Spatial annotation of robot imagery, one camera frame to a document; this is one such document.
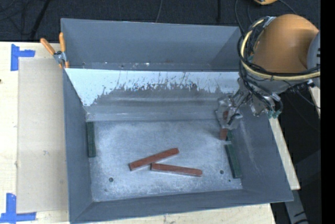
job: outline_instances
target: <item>black cable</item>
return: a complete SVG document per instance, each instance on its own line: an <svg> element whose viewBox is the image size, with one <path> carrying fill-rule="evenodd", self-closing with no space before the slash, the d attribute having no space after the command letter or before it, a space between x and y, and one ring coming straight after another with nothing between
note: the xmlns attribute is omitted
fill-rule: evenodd
<svg viewBox="0 0 335 224"><path fill-rule="evenodd" d="M248 14L250 23L253 23L253 21L252 21L252 19L251 19L251 15L250 15L250 3L249 3L248 6L247 6L247 14Z"/></svg>
<svg viewBox="0 0 335 224"><path fill-rule="evenodd" d="M296 108L296 106L292 103L291 99L288 98L288 96L286 96L286 99L290 103L290 105L294 108L294 110L298 113L298 115L301 117L301 119L304 120L306 122L306 124L308 124L310 127L312 127L315 131L320 133L320 130L318 130L313 125L311 125L311 123L301 114L301 112Z"/></svg>
<svg viewBox="0 0 335 224"><path fill-rule="evenodd" d="M297 91L297 94L302 97L305 101L307 101L308 103L310 103L312 106L315 106L316 108L320 109L320 107L318 107L316 104L312 103L311 101L309 101L307 98L305 98L299 91Z"/></svg>
<svg viewBox="0 0 335 224"><path fill-rule="evenodd" d="M49 6L50 1L51 1L51 0L46 0L46 2L45 2L44 5L43 5L43 8L42 8L41 12L39 13L39 15L38 15L38 17L37 17L37 19L36 19L36 21L35 21L35 24L34 24L32 30L31 30L31 35L30 35L30 39L31 39L31 40L33 40L34 37L35 37L35 34L36 34L36 32L37 32L37 29L38 29L38 27L39 27L39 25L40 25L40 23L41 23L41 21L42 21L42 18L43 18L43 16L44 16L44 14L45 14L45 12L46 12L48 6Z"/></svg>
<svg viewBox="0 0 335 224"><path fill-rule="evenodd" d="M278 0L278 1L280 1L281 3L283 3L284 5L286 5L294 14L298 15L298 13L295 12L295 10L292 7L290 7L285 1L283 1L283 0Z"/></svg>
<svg viewBox="0 0 335 224"><path fill-rule="evenodd" d="M235 6L234 6L235 17L236 17L237 23L239 24L239 28L240 28L241 34L242 34L242 36L244 36L245 32L244 32L244 29L242 28L240 19L239 19L238 14L237 14L237 3L238 3L238 1L239 1L239 0L236 0L236 1L235 1Z"/></svg>
<svg viewBox="0 0 335 224"><path fill-rule="evenodd" d="M308 103L310 103L312 106L315 106L316 108L320 109L320 107L318 107L316 104L312 103L311 101L309 101L307 98L305 98L299 90L295 90L295 87L298 87L298 85L292 85L290 84L288 81L284 81L285 83L287 83L289 85L289 91L291 91L294 94L298 94L301 98L303 98L305 101L307 101Z"/></svg>

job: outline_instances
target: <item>beige board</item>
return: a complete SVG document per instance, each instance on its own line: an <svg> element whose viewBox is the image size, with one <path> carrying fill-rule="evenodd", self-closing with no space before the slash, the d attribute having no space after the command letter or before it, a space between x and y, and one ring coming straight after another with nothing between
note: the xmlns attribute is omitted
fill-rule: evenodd
<svg viewBox="0 0 335 224"><path fill-rule="evenodd" d="M40 43L16 43L21 50L35 50L36 55L31 59L20 60L19 73L9 72L10 44L0 42L2 53L0 54L0 79L5 78L0 82L0 96L4 96L6 100L1 108L1 115L5 117L0 119L0 124L4 127L2 130L8 130L12 134L9 137L0 132L0 139L3 142L0 143L0 172L3 172L0 179L4 179L1 181L4 184L0 184L0 191L2 191L0 210L5 209L5 193L12 192L17 193L18 212L37 211L37 221L40 223L66 222L68 198L61 70ZM52 44L52 46L56 51L59 50L59 44ZM17 118L19 118L19 124L15 124ZM280 150L280 154L290 185L292 189L299 189L299 182L277 120L272 122L272 128L275 131L279 149L283 149ZM120 220L113 223L173 223L174 221L176 223L274 223L268 204Z"/></svg>

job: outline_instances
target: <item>wooden block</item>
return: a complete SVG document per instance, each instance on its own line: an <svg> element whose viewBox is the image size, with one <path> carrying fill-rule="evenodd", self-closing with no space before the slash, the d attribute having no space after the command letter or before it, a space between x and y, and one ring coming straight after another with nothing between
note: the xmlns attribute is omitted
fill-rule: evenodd
<svg viewBox="0 0 335 224"><path fill-rule="evenodd" d="M154 163L154 162L160 161L162 159L171 157L171 156L176 155L178 153L179 153L178 148L169 149L167 151L163 151L163 152L154 154L152 156L145 157L141 160L134 161L134 162L129 164L129 168L132 171L132 170L140 168L142 166L149 165L151 163Z"/></svg>
<svg viewBox="0 0 335 224"><path fill-rule="evenodd" d="M202 176L203 172L199 169L161 164L161 163L152 163L151 170L157 172L173 173L179 175L188 175L188 176Z"/></svg>
<svg viewBox="0 0 335 224"><path fill-rule="evenodd" d="M226 140L227 139L227 134L228 134L228 129L227 128L221 128L220 130L220 140Z"/></svg>

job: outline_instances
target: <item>gray bin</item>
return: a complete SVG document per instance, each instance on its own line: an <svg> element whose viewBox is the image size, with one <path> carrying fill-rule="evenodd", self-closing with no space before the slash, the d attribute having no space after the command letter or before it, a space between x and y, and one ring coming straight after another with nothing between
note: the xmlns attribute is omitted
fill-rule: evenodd
<svg viewBox="0 0 335 224"><path fill-rule="evenodd" d="M293 200L265 115L242 107L233 139L218 139L217 99L238 89L237 27L62 19L61 30L71 223ZM230 143L241 178L232 176ZM180 153L161 163L202 177L129 170L170 148Z"/></svg>

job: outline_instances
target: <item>brown wooden stick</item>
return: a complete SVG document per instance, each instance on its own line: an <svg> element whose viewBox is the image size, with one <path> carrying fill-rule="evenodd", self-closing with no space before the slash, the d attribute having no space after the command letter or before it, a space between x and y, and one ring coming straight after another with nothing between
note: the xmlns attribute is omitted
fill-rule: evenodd
<svg viewBox="0 0 335 224"><path fill-rule="evenodd" d="M148 164L160 161L162 159L168 158L168 157L176 155L178 153L179 153L179 149L178 148L169 149L167 151L163 151L163 152L154 154L152 156L143 158L141 160L134 161L134 162L132 162L132 163L129 164L129 168L132 171L134 169L137 169L137 168L140 168L142 166L145 166L145 165L148 165Z"/></svg>
<svg viewBox="0 0 335 224"><path fill-rule="evenodd" d="M199 169L161 163L152 163L151 170L188 176L202 176L203 174L203 172Z"/></svg>

